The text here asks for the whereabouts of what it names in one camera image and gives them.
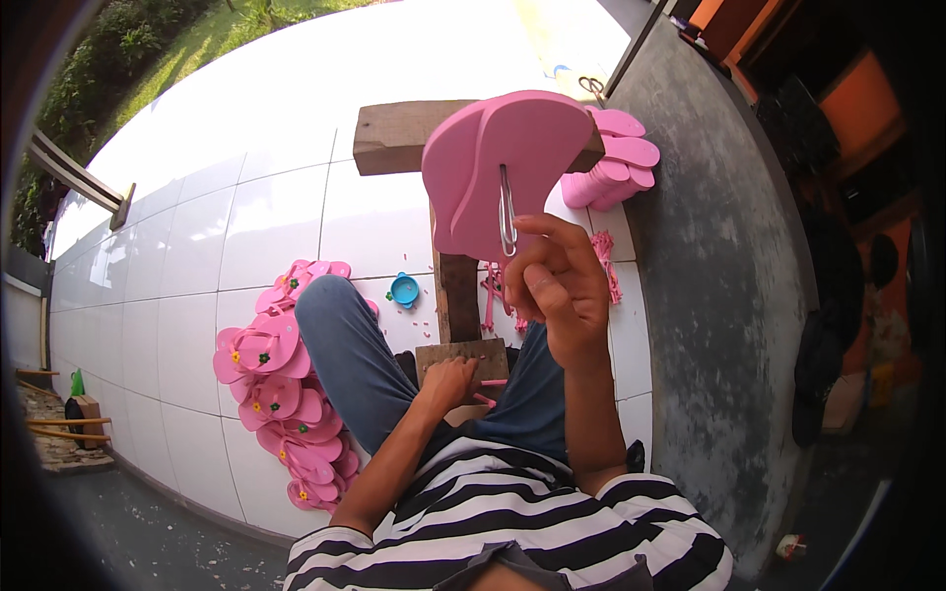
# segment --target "jeans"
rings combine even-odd
[[[295,315],[325,394],[355,439],[374,455],[404,416],[417,388],[394,360],[371,308],[347,279],[315,279],[299,297]],[[496,407],[458,427],[441,421],[420,465],[463,436],[568,463],[565,374],[549,353],[545,324],[530,322]]]

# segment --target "tiled floor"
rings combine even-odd
[[[348,42],[356,37],[373,42]],[[268,35],[174,86],[90,164],[111,186],[138,183],[126,226],[110,233],[104,210],[75,194],[60,210],[50,318],[57,391],[68,392],[69,374],[81,368],[86,390],[113,417],[115,449],[182,495],[288,535],[319,527],[327,516],[289,503],[285,468],[236,420],[211,370],[214,337],[245,325],[260,290],[307,258],[351,265],[358,291],[380,306],[393,351],[438,342],[423,184],[419,174],[358,175],[358,107],[526,88],[554,82],[510,0],[331,15]],[[616,398],[625,437],[649,450],[647,326],[623,212],[569,210],[557,187],[547,210],[615,237],[624,292],[609,330]],[[384,294],[400,271],[424,292],[398,314]],[[481,314],[484,300],[483,291]],[[521,344],[499,303],[494,319],[497,335]]]

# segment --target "striped shirt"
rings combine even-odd
[[[284,591],[431,589],[484,545],[511,541],[575,589],[608,588],[640,555],[657,590],[723,589],[732,570],[726,544],[668,478],[623,475],[589,496],[561,462],[460,438],[417,472],[384,539],[327,527],[298,540]]]

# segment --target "hand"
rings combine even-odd
[[[609,364],[607,277],[585,230],[550,214],[513,224],[539,238],[506,267],[506,302],[521,318],[546,323],[549,351],[563,369]]]
[[[466,357],[434,363],[427,369],[424,387],[414,397],[411,406],[417,405],[431,420],[440,421],[480,387],[480,380],[473,379],[479,366],[478,359]]]

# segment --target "bamboo pole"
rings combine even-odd
[[[100,425],[110,423],[109,417],[101,419],[26,419],[27,425]]]
[[[65,439],[83,439],[87,441],[94,442],[109,442],[112,440],[108,435],[83,435],[82,433],[69,433],[66,431],[54,431],[52,429],[40,429],[36,426],[31,426],[30,431],[38,435],[48,435],[49,437],[63,437]]]
[[[46,370],[17,370],[20,375],[59,375],[59,372],[48,372]]]
[[[25,388],[29,388],[30,390],[37,391],[37,392],[41,392],[41,393],[43,393],[43,394],[49,394],[50,396],[54,396],[54,397],[56,397],[57,399],[59,398],[59,395],[56,394],[56,393],[53,392],[53,391],[43,390],[42,388],[40,388],[40,387],[38,387],[38,386],[33,386],[33,385],[30,384],[29,382],[25,382],[25,381],[23,381],[22,379],[18,379],[18,380],[16,380],[16,381],[19,382],[19,384],[20,384],[21,386],[23,386],[23,387],[25,387]]]

